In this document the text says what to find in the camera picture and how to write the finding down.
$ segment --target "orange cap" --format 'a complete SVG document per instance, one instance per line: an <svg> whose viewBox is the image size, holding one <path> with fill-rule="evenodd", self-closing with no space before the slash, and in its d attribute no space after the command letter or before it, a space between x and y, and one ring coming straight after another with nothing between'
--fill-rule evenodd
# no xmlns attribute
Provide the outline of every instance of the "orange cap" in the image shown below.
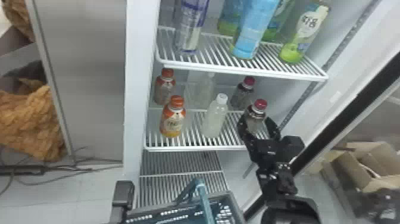
<svg viewBox="0 0 400 224"><path fill-rule="evenodd" d="M162 69L161 75L166 78L172 78L174 76L174 70L173 69Z"/></svg>
<svg viewBox="0 0 400 224"><path fill-rule="evenodd" d="M173 95L171 97L171 106L175 107L175 108L182 108L183 107L183 97L179 96L179 95Z"/></svg>

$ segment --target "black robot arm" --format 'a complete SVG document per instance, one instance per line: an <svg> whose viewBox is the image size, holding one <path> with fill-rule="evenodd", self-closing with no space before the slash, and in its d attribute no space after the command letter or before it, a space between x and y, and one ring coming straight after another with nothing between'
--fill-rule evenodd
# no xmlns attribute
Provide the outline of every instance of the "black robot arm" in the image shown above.
<svg viewBox="0 0 400 224"><path fill-rule="evenodd" d="M244 116L237 123L250 159L259 167L256 175L268 206L261 223L320 223L315 202L296 196L298 190L290 170L289 162L304 149L303 141L298 136L281 138L277 125L269 117L264 123L270 139L258 139L250 133Z"/></svg>

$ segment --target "bottle cap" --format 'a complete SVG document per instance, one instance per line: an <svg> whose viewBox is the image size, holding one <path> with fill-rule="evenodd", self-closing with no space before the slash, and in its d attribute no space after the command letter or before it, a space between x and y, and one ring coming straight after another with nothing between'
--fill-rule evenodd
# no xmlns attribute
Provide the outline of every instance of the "bottle cap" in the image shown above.
<svg viewBox="0 0 400 224"><path fill-rule="evenodd" d="M259 110L265 110L265 108L267 108L267 102L263 99L258 99L254 102L254 107Z"/></svg>
<svg viewBox="0 0 400 224"><path fill-rule="evenodd" d="M228 96L226 94L218 94L217 95L217 103L218 104L226 104L228 101Z"/></svg>
<svg viewBox="0 0 400 224"><path fill-rule="evenodd" d="M179 95L173 95L171 97L171 103L170 104L174 108L182 108L183 104L184 104L183 97L181 97Z"/></svg>
<svg viewBox="0 0 400 224"><path fill-rule="evenodd" d="M162 69L161 75L162 75L162 77L172 78L174 76L174 70L173 69Z"/></svg>
<svg viewBox="0 0 400 224"><path fill-rule="evenodd" d="M255 83L255 79L251 76L246 76L245 80L243 81L244 84L248 86L252 86Z"/></svg>

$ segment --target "black door frame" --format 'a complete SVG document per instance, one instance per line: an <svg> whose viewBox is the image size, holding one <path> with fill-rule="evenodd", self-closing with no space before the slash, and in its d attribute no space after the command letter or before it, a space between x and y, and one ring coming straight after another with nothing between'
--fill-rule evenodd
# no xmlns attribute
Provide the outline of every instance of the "black door frame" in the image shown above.
<svg viewBox="0 0 400 224"><path fill-rule="evenodd" d="M314 157L335 139L354 119L356 119L375 99L400 77L400 53L374 77L356 98L310 143L306 150L290 166L293 175L297 175ZM244 212L245 220L253 218L264 206L263 196Z"/></svg>

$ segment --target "bottle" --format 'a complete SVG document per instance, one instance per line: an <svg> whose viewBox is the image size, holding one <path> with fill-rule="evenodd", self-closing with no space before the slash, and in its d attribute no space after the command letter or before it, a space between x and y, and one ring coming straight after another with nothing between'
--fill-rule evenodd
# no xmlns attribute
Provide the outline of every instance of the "bottle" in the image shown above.
<svg viewBox="0 0 400 224"><path fill-rule="evenodd" d="M235 92L230 99L230 105L238 110L243 110L250 102L250 97L254 92L255 79L251 76L246 76L242 83L239 83Z"/></svg>
<svg viewBox="0 0 400 224"><path fill-rule="evenodd" d="M217 23L218 31L222 35L235 35L245 1L246 0L229 0L224 2L224 7L222 8L222 13Z"/></svg>
<svg viewBox="0 0 400 224"><path fill-rule="evenodd" d="M283 46L279 57L288 63L299 62L320 31L329 11L329 6L321 0L313 0L308 4L298 20L296 33Z"/></svg>
<svg viewBox="0 0 400 224"><path fill-rule="evenodd" d="M160 132L167 138L175 138L182 131L186 110L181 96L173 95L169 104L164 106L161 114Z"/></svg>
<svg viewBox="0 0 400 224"><path fill-rule="evenodd" d="M279 1L279 5L275 11L274 17L271 19L267 30L265 30L264 35L262 36L262 41L275 40L276 34L283 27L294 6L295 6L295 0Z"/></svg>
<svg viewBox="0 0 400 224"><path fill-rule="evenodd" d="M215 73L207 73L199 80L195 88L195 106L196 108L207 108L214 97Z"/></svg>
<svg viewBox="0 0 400 224"><path fill-rule="evenodd" d="M218 94L217 98L208 107L203 121L202 132L207 138L216 138L220 135L225 116L228 113L226 94Z"/></svg>
<svg viewBox="0 0 400 224"><path fill-rule="evenodd" d="M171 95L175 90L175 79L173 69L162 69L161 75L155 79L154 102L159 105L169 103Z"/></svg>
<svg viewBox="0 0 400 224"><path fill-rule="evenodd" d="M175 6L180 6L180 9L176 9L174 13L174 25L176 29L173 46L179 54L193 55L197 50L209 0L176 1Z"/></svg>
<svg viewBox="0 0 400 224"><path fill-rule="evenodd" d="M261 38L270 23L279 0L248 0L240 17L230 52L241 59L251 59L257 53Z"/></svg>
<svg viewBox="0 0 400 224"><path fill-rule="evenodd" d="M266 117L265 108L267 108L267 102L263 99L258 99L254 102L254 105L247 107L244 116L249 132L256 133L262 128Z"/></svg>

